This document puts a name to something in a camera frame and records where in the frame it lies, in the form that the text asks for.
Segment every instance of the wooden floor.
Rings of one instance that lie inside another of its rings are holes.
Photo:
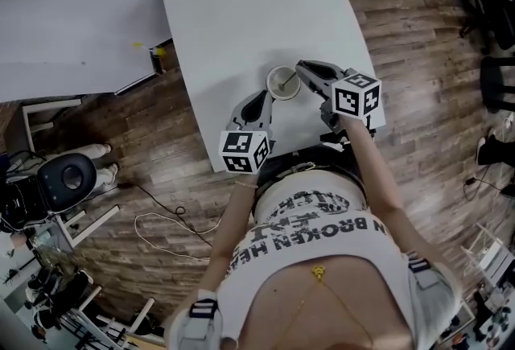
[[[377,76],[383,81],[388,125],[377,145],[393,169],[406,211],[429,241],[464,271],[460,246],[481,222],[507,239],[513,230],[512,203],[482,186],[473,202],[463,184],[478,168],[476,143],[506,116],[488,115],[481,104],[480,41],[461,39],[466,16],[455,0],[350,0],[359,19]],[[42,135],[38,148],[52,152],[91,142],[108,142],[121,166],[118,182],[138,183],[198,230],[213,226],[232,189],[225,173],[213,174],[180,69],[124,97],[90,97],[60,119],[58,134]],[[490,168],[486,179],[502,185],[513,170]],[[46,252],[50,260],[78,262],[104,289],[98,302],[128,319],[147,298],[161,319],[198,282],[205,264],[152,249],[134,231],[134,218],[164,212],[137,188],[115,190],[83,205],[82,226],[112,205],[121,212],[86,239],[72,257]],[[145,217],[139,231],[152,243],[177,253],[208,256],[208,246],[179,226]],[[464,282],[472,286],[469,274]]]

